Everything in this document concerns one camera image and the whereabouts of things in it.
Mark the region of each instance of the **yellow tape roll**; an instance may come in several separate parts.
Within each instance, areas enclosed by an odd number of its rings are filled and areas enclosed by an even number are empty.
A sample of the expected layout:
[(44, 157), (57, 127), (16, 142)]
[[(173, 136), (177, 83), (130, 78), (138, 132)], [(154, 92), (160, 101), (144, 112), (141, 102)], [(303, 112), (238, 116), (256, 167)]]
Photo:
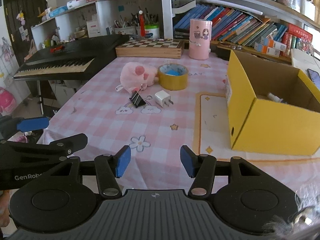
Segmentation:
[[(170, 70), (174, 70), (180, 76), (166, 74)], [(167, 90), (183, 90), (188, 86), (188, 73), (188, 69), (180, 64), (169, 63), (161, 65), (158, 68), (159, 84)]]

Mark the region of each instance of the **yellow cardboard box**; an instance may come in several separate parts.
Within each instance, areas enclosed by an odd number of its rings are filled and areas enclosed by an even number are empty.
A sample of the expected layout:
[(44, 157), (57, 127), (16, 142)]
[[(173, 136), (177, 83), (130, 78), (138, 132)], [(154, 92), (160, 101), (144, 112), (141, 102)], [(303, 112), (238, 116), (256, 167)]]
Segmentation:
[[(312, 155), (320, 146), (320, 91), (302, 70), (231, 51), (226, 81), (231, 148)], [(272, 93), (284, 103), (267, 99)]]

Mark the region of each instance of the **smartphone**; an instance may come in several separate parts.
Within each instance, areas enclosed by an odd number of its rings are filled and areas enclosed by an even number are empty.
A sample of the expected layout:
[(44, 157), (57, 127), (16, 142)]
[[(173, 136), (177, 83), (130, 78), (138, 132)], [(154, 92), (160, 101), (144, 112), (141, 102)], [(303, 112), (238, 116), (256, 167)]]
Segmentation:
[(316, 85), (316, 87), (320, 90), (320, 75), (317, 71), (314, 71), (312, 69), (307, 69), (308, 74), (312, 82)]

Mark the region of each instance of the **chessboard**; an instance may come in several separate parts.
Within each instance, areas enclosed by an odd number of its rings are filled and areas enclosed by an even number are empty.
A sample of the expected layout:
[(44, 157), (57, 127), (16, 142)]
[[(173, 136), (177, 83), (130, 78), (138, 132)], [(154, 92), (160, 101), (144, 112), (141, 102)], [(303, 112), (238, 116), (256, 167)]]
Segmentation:
[(181, 58), (184, 41), (181, 40), (130, 40), (116, 47), (117, 57)]

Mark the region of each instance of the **black binder clip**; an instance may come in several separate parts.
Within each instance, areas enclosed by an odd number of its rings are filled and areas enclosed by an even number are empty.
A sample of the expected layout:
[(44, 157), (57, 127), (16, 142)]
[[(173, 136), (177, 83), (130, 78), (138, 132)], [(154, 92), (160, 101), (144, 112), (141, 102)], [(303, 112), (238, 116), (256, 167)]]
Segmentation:
[(132, 97), (130, 97), (130, 101), (136, 108), (138, 108), (139, 106), (144, 106), (146, 104), (142, 97), (139, 95), (139, 92), (142, 90), (142, 88), (143, 85), (140, 86), (139, 91), (133, 92)]

